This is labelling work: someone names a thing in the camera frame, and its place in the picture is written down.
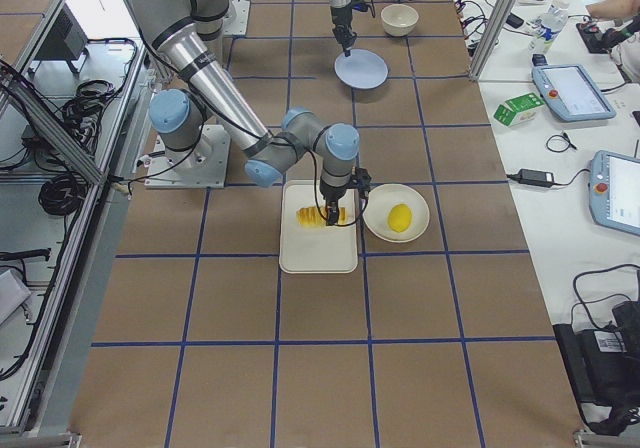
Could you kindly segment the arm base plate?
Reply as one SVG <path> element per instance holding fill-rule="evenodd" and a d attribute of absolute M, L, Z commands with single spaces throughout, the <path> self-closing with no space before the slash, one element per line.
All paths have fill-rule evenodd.
<path fill-rule="evenodd" d="M 194 149 L 179 152 L 167 148 L 166 134 L 158 134 L 156 149 L 163 154 L 148 163 L 143 180 L 150 189 L 223 188 L 229 158 L 230 136 L 221 125 L 205 124 Z"/>
<path fill-rule="evenodd" d="M 224 37 L 245 37 L 248 29 L 250 0 L 230 0 L 229 8 L 223 18 Z"/>

